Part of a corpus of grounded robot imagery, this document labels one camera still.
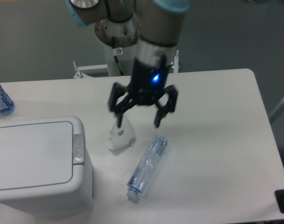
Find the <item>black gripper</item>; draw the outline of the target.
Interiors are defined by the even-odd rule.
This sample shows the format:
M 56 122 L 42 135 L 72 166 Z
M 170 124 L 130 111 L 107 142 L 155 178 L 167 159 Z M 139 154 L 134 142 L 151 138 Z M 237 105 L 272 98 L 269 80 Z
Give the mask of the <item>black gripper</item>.
M 174 85 L 165 87 L 168 72 L 167 56 L 159 56 L 159 64 L 156 66 L 135 59 L 129 85 L 114 82 L 109 96 L 108 108 L 115 114 L 117 127 L 121 127 L 123 114 L 135 105 L 157 106 L 154 120 L 156 128 L 168 113 L 175 112 L 178 91 Z M 159 100 L 165 94 L 168 100 L 165 105 L 161 105 Z

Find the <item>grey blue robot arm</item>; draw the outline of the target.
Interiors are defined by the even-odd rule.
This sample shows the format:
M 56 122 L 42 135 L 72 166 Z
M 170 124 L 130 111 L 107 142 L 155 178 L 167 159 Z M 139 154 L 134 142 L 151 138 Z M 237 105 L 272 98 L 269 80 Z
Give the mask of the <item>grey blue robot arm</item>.
M 188 0 L 68 0 L 75 22 L 88 26 L 104 22 L 104 37 L 114 48 L 133 37 L 137 47 L 130 83 L 114 83 L 108 107 L 121 126 L 123 114 L 135 105 L 157 106 L 154 124 L 176 109 L 178 91 L 166 85 Z

